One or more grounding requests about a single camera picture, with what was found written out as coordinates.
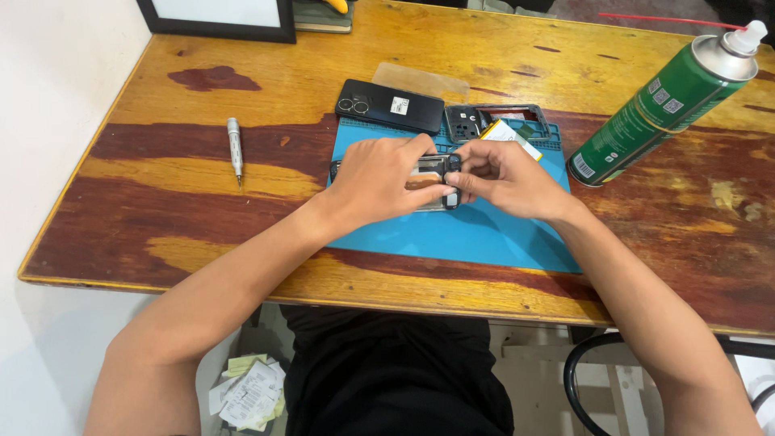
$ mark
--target wood grain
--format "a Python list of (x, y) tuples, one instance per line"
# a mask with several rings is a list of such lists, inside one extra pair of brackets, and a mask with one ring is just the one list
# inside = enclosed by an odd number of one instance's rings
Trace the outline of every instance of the wood grain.
[[(534, 102), (579, 147), (689, 36), (360, 2), (350, 35), (298, 44), (154, 35), (30, 248), (22, 280), (162, 292), (326, 185), (331, 113), (380, 62)], [(458, 41), (465, 40), (461, 52)], [(775, 54), (743, 90), (600, 189), (572, 192), (716, 331), (775, 335)], [(242, 128), (238, 192), (226, 119)], [(609, 325), (583, 276), (326, 248), (270, 297)]]

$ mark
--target black frame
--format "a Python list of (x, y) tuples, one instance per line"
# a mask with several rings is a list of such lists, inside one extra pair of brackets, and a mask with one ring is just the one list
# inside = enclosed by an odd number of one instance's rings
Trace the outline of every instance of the black frame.
[(277, 3), (280, 27), (159, 18), (156, 8), (153, 6), (153, 0), (137, 0), (137, 5), (143, 13), (148, 30), (152, 33), (172, 33), (175, 35), (210, 36), (234, 40), (295, 44), (296, 29), (294, 27), (292, 2), (291, 0), (274, 1)]

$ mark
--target black shirt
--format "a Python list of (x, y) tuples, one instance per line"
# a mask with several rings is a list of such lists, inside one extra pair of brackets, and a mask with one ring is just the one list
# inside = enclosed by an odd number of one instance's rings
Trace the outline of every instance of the black shirt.
[[(513, 433), (486, 320), (359, 313), (303, 347), (297, 332), (288, 436)], [(484, 323), (486, 339), (459, 328), (467, 323)]]

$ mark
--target silver screwdriver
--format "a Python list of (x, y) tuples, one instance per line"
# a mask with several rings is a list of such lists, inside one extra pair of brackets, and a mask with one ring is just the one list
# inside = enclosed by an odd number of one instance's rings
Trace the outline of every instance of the silver screwdriver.
[(237, 118), (226, 120), (226, 130), (229, 132), (229, 148), (232, 151), (232, 166), (237, 176), (237, 185), (242, 189), (242, 149), (239, 145), (239, 124)]

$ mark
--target green spray can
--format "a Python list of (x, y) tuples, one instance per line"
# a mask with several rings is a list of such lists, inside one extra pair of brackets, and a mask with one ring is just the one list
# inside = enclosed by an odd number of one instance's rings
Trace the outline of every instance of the green spray can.
[(568, 172), (602, 186), (689, 127), (754, 76), (764, 23), (724, 36), (698, 36), (640, 88), (568, 159)]

